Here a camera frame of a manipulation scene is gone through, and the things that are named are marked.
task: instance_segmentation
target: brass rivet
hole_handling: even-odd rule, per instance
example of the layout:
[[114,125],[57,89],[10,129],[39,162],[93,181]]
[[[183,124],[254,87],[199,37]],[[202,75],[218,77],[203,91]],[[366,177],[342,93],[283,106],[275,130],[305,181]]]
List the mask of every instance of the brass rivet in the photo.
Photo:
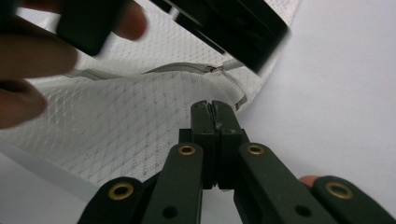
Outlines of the brass rivet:
[[183,156],[190,156],[195,153],[195,148],[191,146],[183,146],[178,149],[178,153]]
[[134,186],[130,183],[120,182],[115,184],[109,191],[108,197],[112,200],[119,201],[128,198],[134,192]]
[[264,153],[264,148],[259,146],[249,146],[247,151],[253,155],[261,155]]
[[353,198],[352,190],[338,182],[329,182],[326,184],[326,190],[333,196],[340,199],[351,199]]

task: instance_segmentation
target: human hand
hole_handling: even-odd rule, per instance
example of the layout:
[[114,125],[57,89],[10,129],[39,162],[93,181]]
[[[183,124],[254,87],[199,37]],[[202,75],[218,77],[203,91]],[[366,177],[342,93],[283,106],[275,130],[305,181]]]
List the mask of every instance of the human hand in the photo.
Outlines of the human hand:
[[[22,6],[56,13],[62,2],[25,0]],[[146,26],[142,8],[131,2],[115,33],[136,40]],[[33,119],[46,107],[44,97],[24,78],[64,74],[74,67],[77,57],[77,51],[56,35],[15,17],[7,31],[0,33],[0,129]]]
[[318,179],[317,175],[306,175],[301,177],[299,180],[302,183],[306,184],[308,187],[312,188],[314,187],[315,180],[317,179]]

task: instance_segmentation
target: white background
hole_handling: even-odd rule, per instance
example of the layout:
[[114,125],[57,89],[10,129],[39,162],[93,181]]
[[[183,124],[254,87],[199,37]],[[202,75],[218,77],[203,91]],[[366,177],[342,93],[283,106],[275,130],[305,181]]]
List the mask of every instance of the white background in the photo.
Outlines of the white background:
[[[394,8],[392,0],[302,1],[275,72],[238,118],[296,176],[341,176],[396,217]],[[78,220],[94,186],[2,147],[1,223]],[[232,197],[205,191],[202,223],[241,223]]]

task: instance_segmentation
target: black tool handle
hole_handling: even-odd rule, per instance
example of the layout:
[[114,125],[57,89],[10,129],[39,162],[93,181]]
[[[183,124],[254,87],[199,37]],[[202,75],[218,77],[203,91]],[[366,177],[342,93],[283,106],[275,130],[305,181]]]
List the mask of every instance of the black tool handle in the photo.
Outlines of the black tool handle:
[[143,184],[134,178],[119,177],[105,183],[88,203],[78,224],[130,224],[136,222],[144,195]]
[[336,224],[274,152],[248,143],[238,150],[234,201],[244,224]]
[[198,224],[204,152],[192,143],[172,147],[141,224]]
[[315,181],[312,193],[339,223],[396,223],[376,201],[345,179],[323,176]]

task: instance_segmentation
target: white mesh fabric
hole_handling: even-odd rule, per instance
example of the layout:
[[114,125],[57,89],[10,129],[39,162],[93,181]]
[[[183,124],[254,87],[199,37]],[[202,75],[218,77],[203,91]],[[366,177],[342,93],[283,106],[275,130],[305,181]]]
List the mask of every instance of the white mesh fabric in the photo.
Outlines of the white mesh fabric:
[[[227,74],[166,72],[141,75],[167,63],[221,65],[218,54],[150,2],[139,1],[149,19],[136,43],[111,36],[104,56],[81,54],[78,69],[122,76],[93,81],[63,76],[32,81],[48,99],[38,119],[0,131],[0,138],[94,184],[121,176],[145,180],[160,171],[177,143],[178,129],[190,128],[190,106],[201,100],[235,105],[251,102],[272,71],[278,53],[259,76],[246,68]],[[268,1],[290,23],[294,1]],[[45,26],[50,28],[54,19]]]

